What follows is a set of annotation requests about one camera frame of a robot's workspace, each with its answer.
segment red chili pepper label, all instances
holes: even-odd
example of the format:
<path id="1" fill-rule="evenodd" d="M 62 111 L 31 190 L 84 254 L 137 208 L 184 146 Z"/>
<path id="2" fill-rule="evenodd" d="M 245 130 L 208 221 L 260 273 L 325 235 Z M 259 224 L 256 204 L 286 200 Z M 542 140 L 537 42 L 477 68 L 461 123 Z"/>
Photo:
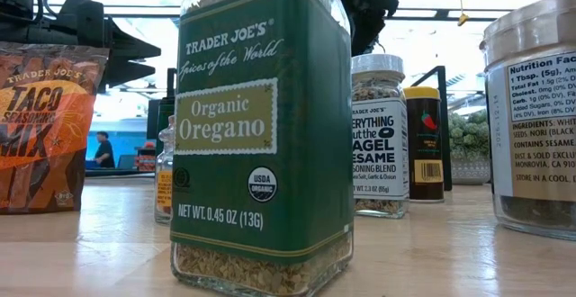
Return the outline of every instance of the red chili pepper label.
<path id="1" fill-rule="evenodd" d="M 426 127 L 430 128 L 433 131 L 435 131 L 438 128 L 436 123 L 432 120 L 432 117 L 430 117 L 430 115 L 427 114 L 426 112 L 422 113 L 422 122 L 424 122 Z"/>

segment white label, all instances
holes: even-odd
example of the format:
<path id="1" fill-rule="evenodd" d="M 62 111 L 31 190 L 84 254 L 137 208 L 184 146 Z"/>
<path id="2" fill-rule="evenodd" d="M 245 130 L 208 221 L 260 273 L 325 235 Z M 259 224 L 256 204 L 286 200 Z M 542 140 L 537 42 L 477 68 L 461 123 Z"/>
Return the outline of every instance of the white label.
<path id="1" fill-rule="evenodd" d="M 354 197 L 404 200 L 409 194 L 408 118 L 397 98 L 352 104 Z"/>
<path id="2" fill-rule="evenodd" d="M 492 177 L 495 194 L 512 196 L 512 162 L 510 156 L 510 127 L 508 84 L 504 67 L 487 75 Z"/>
<path id="3" fill-rule="evenodd" d="M 494 192 L 576 201 L 576 52 L 491 71 Z"/>
<path id="4" fill-rule="evenodd" d="M 576 53 L 508 67 L 513 122 L 576 115 Z"/>

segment person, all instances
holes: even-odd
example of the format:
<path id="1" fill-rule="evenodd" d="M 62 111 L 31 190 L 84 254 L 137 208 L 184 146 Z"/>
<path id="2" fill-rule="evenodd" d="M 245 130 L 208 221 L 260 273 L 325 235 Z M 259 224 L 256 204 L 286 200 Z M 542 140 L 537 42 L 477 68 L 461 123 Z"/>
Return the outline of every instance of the person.
<path id="1" fill-rule="evenodd" d="M 96 139 L 100 143 L 100 147 L 96 151 L 95 161 L 99 167 L 116 167 L 114 164 L 114 153 L 112 144 L 108 140 L 108 133 L 105 131 L 98 131 Z"/>

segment everything but the bagel seasoning jar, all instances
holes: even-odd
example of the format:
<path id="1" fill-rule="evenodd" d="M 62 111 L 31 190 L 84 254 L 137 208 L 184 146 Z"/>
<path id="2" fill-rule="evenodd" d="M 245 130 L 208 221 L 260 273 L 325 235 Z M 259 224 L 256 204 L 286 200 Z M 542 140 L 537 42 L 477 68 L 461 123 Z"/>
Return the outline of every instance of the everything but the bagel seasoning jar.
<path id="1" fill-rule="evenodd" d="M 358 215 L 398 219 L 408 210 L 408 124 L 402 59 L 352 58 L 354 198 Z"/>
<path id="2" fill-rule="evenodd" d="M 182 9 L 173 273 L 227 295 L 312 296 L 353 253 L 346 12 L 340 0 Z"/>

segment black equipment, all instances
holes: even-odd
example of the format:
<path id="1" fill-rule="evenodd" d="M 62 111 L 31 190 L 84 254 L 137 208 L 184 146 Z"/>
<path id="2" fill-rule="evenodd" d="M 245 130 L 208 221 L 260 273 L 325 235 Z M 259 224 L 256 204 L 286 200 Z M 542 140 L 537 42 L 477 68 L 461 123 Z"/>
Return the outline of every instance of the black equipment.
<path id="1" fill-rule="evenodd" d="M 385 26 L 384 19 L 398 9 L 398 0 L 342 0 L 352 29 L 352 56 L 370 53 Z"/>
<path id="2" fill-rule="evenodd" d="M 59 13 L 51 11 L 48 0 L 0 0 L 0 41 L 24 44 L 86 45 L 110 49 L 103 80 L 98 88 L 118 86 L 155 73 L 153 67 L 132 62 L 160 55 L 160 49 L 123 32 L 104 5 L 91 0 L 66 0 Z M 45 16 L 44 6 L 50 15 Z"/>

